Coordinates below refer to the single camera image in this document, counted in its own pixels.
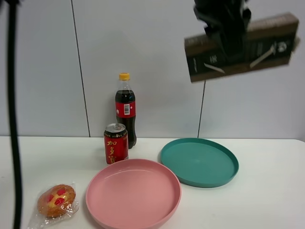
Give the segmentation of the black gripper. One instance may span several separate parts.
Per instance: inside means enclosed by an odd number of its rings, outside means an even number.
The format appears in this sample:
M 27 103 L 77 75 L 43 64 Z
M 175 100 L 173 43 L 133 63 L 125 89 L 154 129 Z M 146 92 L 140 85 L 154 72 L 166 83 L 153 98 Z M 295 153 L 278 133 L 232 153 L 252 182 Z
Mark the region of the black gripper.
M 207 24 L 206 35 L 222 49 L 229 62 L 244 57 L 245 35 L 251 20 L 251 11 L 245 0 L 196 0 L 197 20 Z

